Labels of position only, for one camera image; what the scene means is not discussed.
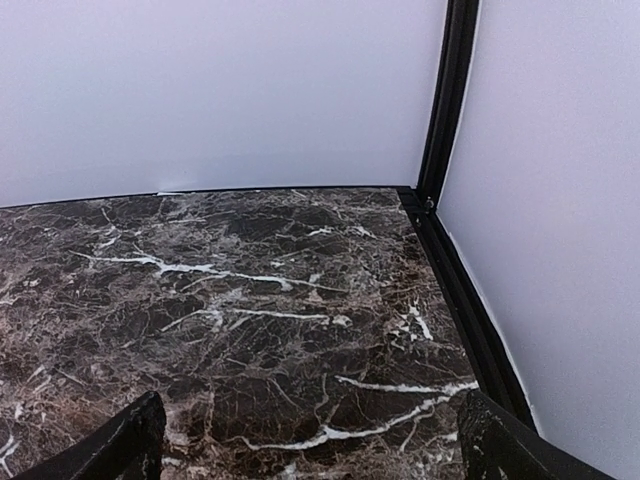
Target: marble tabletop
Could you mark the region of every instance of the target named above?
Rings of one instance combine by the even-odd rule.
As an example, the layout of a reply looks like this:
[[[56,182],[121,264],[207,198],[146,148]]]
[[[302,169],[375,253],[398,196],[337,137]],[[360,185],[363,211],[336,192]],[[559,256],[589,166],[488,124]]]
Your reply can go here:
[[[394,190],[0,210],[0,479],[146,390],[165,480],[463,478],[473,388]]]

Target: dark marble surface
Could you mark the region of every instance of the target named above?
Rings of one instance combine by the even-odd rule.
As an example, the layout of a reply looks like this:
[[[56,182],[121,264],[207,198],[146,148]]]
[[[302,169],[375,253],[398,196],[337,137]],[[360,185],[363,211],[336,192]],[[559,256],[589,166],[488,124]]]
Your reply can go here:
[[[163,479],[462,478],[476,386],[395,191],[0,210],[0,479],[148,389]]]

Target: black object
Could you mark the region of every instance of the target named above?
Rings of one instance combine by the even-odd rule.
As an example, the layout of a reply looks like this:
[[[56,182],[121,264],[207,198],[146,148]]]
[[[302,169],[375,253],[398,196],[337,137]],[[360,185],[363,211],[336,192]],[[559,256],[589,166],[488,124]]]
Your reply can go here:
[[[612,480],[546,442],[478,390],[458,413],[467,480]]]
[[[93,434],[14,480],[160,480],[166,415],[147,392]]]
[[[479,0],[449,0],[431,121],[418,180],[418,198],[440,199],[467,85]]]
[[[398,194],[442,288],[480,388],[535,431],[502,340],[436,211],[422,205],[410,188],[398,189]]]
[[[418,185],[399,188],[398,194],[438,278],[480,387],[535,430],[502,341],[437,215],[467,86],[478,6],[479,0],[449,0]]]

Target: black frame edge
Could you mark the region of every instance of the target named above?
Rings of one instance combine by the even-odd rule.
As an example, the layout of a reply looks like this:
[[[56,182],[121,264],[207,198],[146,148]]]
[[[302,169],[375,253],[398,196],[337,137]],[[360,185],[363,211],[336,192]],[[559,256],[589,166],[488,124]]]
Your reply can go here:
[[[425,209],[415,190],[399,188],[398,195],[442,288],[481,390],[536,432],[502,339],[438,215]]]
[[[435,207],[444,185],[469,74],[479,0],[449,0],[431,121],[416,191]]]

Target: white wall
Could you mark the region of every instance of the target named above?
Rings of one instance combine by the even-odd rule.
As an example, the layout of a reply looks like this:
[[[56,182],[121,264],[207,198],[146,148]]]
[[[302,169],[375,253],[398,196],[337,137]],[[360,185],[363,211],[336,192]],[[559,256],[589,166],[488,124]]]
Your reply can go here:
[[[0,0],[0,206],[415,184],[446,0]]]
[[[640,3],[485,0],[440,216],[543,435],[640,475]]]

